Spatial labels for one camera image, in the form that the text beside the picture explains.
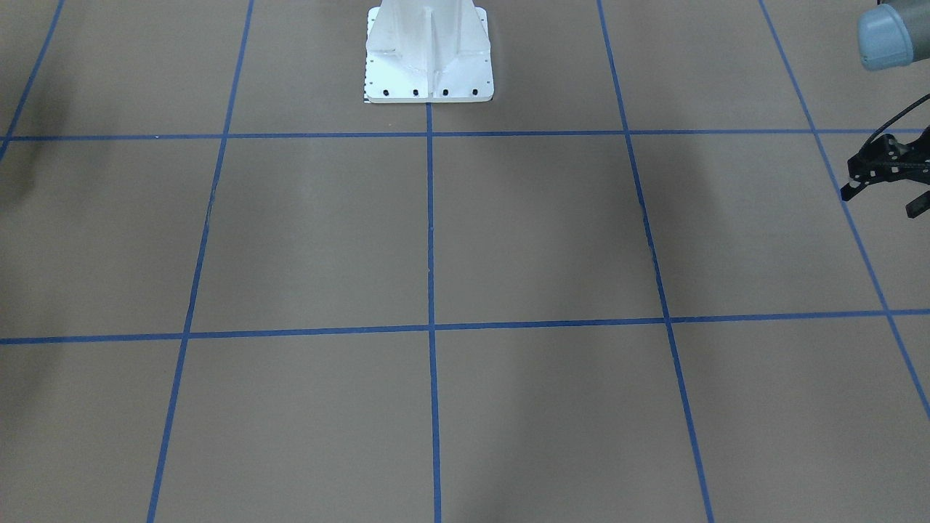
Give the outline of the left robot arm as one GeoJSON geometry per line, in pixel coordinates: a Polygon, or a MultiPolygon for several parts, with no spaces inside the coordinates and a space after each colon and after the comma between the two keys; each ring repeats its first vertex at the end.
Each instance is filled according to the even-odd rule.
{"type": "Polygon", "coordinates": [[[857,20],[857,46],[865,70],[886,70],[929,57],[929,2],[879,1],[857,20]]]}

